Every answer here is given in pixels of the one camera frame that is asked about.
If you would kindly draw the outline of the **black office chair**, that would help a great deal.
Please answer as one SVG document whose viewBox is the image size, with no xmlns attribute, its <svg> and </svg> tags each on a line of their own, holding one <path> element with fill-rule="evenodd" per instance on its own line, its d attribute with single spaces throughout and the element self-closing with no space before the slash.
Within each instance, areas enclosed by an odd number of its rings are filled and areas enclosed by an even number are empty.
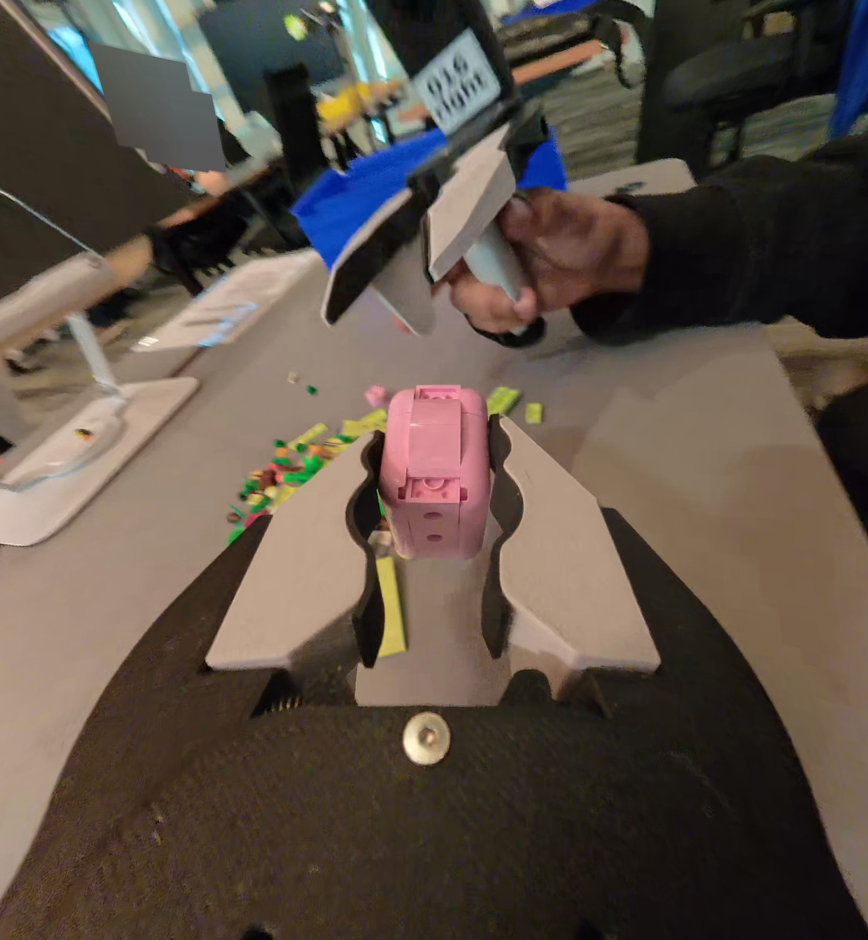
<svg viewBox="0 0 868 940">
<path fill-rule="evenodd" d="M 720 162 L 742 154 L 745 122 L 789 101 L 835 92 L 846 45 L 852 2 L 751 2 L 741 17 L 751 35 L 698 53 L 675 68 L 663 101 L 675 115 L 701 125 L 694 155 L 684 160 L 695 180 L 712 169 L 718 131 L 732 133 Z"/>
</svg>

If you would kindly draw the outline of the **white monitor stand base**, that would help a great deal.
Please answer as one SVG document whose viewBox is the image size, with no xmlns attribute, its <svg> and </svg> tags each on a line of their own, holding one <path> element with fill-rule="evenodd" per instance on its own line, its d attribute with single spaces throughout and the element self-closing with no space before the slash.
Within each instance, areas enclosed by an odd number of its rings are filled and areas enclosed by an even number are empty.
<svg viewBox="0 0 868 940">
<path fill-rule="evenodd" d="M 130 350 L 146 354 L 230 344 L 280 305 L 302 278 L 324 270 L 311 248 L 249 261 L 205 288 Z"/>
<path fill-rule="evenodd" d="M 31 547 L 63 530 L 199 387 L 189 377 L 119 382 L 88 319 L 67 323 L 97 394 L 0 476 L 0 545 Z"/>
</svg>

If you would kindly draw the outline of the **dark computer monitor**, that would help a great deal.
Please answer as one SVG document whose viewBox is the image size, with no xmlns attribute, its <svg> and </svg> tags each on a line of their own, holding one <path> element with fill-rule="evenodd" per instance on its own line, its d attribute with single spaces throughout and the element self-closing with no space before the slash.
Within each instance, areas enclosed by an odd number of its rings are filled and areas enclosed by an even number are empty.
<svg viewBox="0 0 868 940">
<path fill-rule="evenodd" d="M 185 182 L 118 144 L 106 116 L 0 3 L 0 301 L 188 205 Z"/>
</svg>

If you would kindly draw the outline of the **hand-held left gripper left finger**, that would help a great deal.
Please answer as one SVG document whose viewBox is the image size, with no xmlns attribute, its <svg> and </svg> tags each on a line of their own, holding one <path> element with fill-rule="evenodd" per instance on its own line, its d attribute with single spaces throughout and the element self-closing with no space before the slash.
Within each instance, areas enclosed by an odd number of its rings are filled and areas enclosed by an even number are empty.
<svg viewBox="0 0 868 940">
<path fill-rule="evenodd" d="M 385 611 L 369 545 L 384 433 L 363 434 L 264 520 L 206 652 L 213 670 L 375 666 Z"/>
</svg>

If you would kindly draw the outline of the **person's right forearm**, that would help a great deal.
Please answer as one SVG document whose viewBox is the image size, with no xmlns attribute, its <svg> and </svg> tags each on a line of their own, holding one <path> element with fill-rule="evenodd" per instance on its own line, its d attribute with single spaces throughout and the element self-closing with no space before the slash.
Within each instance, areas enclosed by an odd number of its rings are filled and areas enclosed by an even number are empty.
<svg viewBox="0 0 868 940">
<path fill-rule="evenodd" d="M 793 319 L 826 338 L 868 337 L 868 132 L 610 203 L 639 219 L 649 251 L 637 292 L 572 305 L 586 335 L 628 342 Z"/>
</svg>

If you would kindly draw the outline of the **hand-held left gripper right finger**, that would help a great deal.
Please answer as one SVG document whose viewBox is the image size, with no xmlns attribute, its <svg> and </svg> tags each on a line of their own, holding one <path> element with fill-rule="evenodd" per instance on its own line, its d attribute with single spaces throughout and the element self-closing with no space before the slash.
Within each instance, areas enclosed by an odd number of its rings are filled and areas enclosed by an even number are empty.
<svg viewBox="0 0 868 940">
<path fill-rule="evenodd" d="M 482 595 L 490 655 L 547 676 L 661 663 L 597 499 L 508 417 L 489 420 L 499 534 Z"/>
</svg>

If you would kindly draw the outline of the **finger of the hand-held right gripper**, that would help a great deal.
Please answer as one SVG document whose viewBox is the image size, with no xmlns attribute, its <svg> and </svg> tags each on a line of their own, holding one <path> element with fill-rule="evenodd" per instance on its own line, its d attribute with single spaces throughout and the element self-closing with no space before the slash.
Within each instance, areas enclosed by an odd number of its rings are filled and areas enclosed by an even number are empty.
<svg viewBox="0 0 868 940">
<path fill-rule="evenodd" d="M 427 272 L 444 280 L 461 260 L 488 285 L 517 285 L 519 261 L 498 225 L 516 192 L 503 125 L 459 158 L 427 213 Z"/>
<path fill-rule="evenodd" d="M 438 193 L 407 182 L 346 241 L 329 268 L 320 315 L 337 324 L 365 293 L 379 299 L 413 335 L 435 326 L 429 213 Z"/>
</svg>

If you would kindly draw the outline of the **person's right hand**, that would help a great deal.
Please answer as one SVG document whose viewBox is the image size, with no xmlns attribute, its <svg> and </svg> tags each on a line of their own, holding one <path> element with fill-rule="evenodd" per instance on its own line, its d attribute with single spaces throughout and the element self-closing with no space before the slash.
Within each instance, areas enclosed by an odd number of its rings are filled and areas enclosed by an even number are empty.
<svg viewBox="0 0 868 940">
<path fill-rule="evenodd" d="M 516 194 L 497 217 L 518 257 L 525 285 L 515 299 L 487 285 L 461 261 L 433 288 L 480 332 L 503 335 L 603 295 L 642 288 L 649 236 L 628 207 L 587 194 L 534 189 Z"/>
</svg>

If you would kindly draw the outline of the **wide lime brick plate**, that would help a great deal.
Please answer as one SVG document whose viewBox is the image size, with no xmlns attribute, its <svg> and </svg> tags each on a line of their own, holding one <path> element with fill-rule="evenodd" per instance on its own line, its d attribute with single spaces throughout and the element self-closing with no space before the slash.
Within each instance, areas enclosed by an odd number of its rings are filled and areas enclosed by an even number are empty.
<svg viewBox="0 0 868 940">
<path fill-rule="evenodd" d="M 395 560 L 377 557 L 375 566 L 384 607 L 384 629 L 378 652 L 378 658 L 383 659 L 406 652 L 407 643 Z"/>
</svg>

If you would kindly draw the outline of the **pink toy cube block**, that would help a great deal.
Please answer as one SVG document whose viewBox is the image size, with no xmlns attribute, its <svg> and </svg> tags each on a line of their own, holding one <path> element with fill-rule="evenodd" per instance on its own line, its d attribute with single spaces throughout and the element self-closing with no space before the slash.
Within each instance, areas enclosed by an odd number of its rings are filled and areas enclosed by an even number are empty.
<svg viewBox="0 0 868 940">
<path fill-rule="evenodd" d="M 475 558 L 491 491 L 486 400 L 456 384 L 419 384 L 396 393 L 378 491 L 403 558 Z"/>
</svg>

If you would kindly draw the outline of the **pile of toy bricks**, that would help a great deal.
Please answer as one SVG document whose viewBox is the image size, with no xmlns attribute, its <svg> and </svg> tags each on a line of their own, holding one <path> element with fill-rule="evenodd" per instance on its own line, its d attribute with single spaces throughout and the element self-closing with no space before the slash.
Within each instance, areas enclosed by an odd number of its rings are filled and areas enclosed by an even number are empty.
<svg viewBox="0 0 868 940">
<path fill-rule="evenodd" d="M 248 531 L 252 523 L 273 515 L 316 473 L 328 466 L 363 434 L 382 431 L 385 439 L 388 409 L 394 395 L 390 395 L 386 388 L 375 385 L 366 394 L 369 405 L 372 407 L 371 410 L 363 417 L 345 419 L 335 433 L 330 433 L 325 424 L 316 424 L 291 441 L 275 440 L 270 461 L 263 468 L 245 476 L 237 496 L 240 503 L 230 507 L 229 543 L 233 543 Z M 483 397 L 487 403 L 488 428 L 492 417 L 509 417 L 518 405 L 520 397 L 521 393 L 518 390 L 508 386 L 498 386 L 488 396 Z M 491 464 L 490 470 L 492 491 Z M 375 550 L 373 540 L 376 533 L 387 533 L 395 552 L 399 554 L 384 513 L 378 486 L 377 494 L 381 518 L 375 531 L 369 535 L 369 545 Z"/>
</svg>

